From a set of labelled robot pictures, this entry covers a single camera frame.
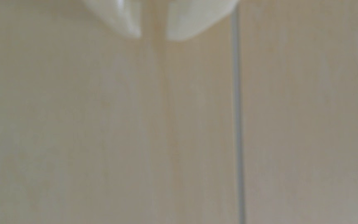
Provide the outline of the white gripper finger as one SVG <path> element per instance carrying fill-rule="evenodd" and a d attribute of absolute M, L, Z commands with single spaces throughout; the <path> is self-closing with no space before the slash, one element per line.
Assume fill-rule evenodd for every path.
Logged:
<path fill-rule="evenodd" d="M 83 3 L 114 32 L 131 39 L 142 37 L 139 0 L 83 0 Z"/>
<path fill-rule="evenodd" d="M 185 41 L 229 16 L 238 0 L 172 0 L 168 5 L 166 38 Z"/>

